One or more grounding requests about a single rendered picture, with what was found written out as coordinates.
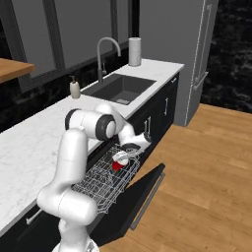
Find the grey framed window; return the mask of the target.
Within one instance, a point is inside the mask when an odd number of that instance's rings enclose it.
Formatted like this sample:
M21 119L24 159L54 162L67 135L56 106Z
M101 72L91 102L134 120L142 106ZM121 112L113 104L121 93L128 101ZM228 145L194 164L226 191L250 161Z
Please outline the grey framed window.
M134 0L0 0L0 20L14 60L34 70L19 78L22 92L128 46Z

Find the black cupboard door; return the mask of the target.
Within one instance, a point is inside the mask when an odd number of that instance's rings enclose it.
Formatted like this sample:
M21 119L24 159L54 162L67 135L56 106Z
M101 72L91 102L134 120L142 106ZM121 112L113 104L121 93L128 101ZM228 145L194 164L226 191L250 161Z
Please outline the black cupboard door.
M173 123L174 109L176 104L179 75L176 74L161 89L160 93L160 129L165 132ZM167 114L164 115L165 98L168 97Z
M159 124L159 105L156 98L150 98L143 106L141 106L130 118L129 122L133 125L137 135L145 132L144 122L149 116L152 116L151 137L152 143L143 153L144 157L148 157L153 150L158 139L158 124Z

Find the black drawer front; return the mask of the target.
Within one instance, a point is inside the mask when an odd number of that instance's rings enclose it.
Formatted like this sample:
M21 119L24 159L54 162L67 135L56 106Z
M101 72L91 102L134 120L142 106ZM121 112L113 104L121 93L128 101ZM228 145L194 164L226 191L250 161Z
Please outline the black drawer front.
M51 252L60 241L59 218L40 213L27 224L39 210L34 205L26 214L0 236L0 252Z

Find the grey curved tap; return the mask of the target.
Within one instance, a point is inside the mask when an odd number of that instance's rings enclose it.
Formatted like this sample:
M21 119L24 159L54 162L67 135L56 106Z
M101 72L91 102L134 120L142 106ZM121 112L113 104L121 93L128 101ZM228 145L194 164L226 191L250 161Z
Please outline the grey curved tap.
M118 42L114 38L112 38L112 37L103 37L103 38L101 38L98 41L97 46L96 46L96 54L97 54L97 77L98 77L98 82L100 84L102 84L102 81L103 81L103 70L101 68L100 46L101 46L101 44L104 41L111 41L115 45L115 47L117 49L117 56L121 57L121 48L120 48Z

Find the red cup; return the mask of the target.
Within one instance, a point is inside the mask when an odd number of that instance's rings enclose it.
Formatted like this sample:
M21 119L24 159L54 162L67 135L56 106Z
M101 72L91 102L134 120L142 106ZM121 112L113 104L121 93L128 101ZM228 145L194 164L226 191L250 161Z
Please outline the red cup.
M113 171L120 171L125 165L126 165L126 162L114 161L112 163L112 170Z

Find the black dishwasher door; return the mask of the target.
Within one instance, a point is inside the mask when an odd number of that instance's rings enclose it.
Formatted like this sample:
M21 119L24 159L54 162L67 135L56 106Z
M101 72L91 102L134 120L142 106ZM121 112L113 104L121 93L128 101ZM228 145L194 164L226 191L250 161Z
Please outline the black dishwasher door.
M99 214L88 227L92 240L102 246L125 235L143 207L148 195L163 172L165 165L157 167L120 194L107 214Z

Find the dark grey sink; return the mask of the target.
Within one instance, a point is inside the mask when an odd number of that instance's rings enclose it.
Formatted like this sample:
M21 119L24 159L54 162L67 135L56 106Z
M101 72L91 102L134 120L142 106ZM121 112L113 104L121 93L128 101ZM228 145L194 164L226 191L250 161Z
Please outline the dark grey sink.
M128 105L154 83L154 80L112 74L101 84L84 89L82 94Z

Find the grey fridge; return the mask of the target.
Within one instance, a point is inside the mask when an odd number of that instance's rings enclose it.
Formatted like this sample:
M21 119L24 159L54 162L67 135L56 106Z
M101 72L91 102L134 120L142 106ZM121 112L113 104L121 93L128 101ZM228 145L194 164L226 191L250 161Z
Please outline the grey fridge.
M219 0L140 0L142 56L180 63L174 123L186 126L196 113Z

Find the white paper towel roll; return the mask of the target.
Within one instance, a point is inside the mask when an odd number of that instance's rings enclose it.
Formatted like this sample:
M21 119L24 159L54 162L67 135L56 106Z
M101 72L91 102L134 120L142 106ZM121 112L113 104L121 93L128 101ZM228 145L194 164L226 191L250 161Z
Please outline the white paper towel roll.
M141 39L139 37L129 38L129 62L131 67L138 67L142 63Z

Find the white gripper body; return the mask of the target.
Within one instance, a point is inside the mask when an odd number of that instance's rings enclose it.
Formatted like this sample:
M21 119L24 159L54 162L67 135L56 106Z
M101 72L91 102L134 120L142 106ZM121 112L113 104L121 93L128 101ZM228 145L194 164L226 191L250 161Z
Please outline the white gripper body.
M130 158L134 158L139 155L141 152L137 150L133 150L130 152L120 151L116 153L112 159L120 164L127 164Z

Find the wooden shelf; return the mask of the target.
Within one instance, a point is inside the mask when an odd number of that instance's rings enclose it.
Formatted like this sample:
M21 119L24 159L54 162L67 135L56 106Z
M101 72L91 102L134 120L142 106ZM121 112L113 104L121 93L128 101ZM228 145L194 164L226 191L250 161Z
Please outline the wooden shelf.
M0 84L22 77L34 70L33 64L0 58Z

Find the beige soap dispenser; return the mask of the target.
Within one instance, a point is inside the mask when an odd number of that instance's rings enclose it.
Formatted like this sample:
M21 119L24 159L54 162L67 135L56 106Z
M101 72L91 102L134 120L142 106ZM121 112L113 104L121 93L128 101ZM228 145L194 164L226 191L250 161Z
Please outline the beige soap dispenser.
M72 76L72 81L70 82L70 95L72 98L77 99L81 96L81 90L79 83Z

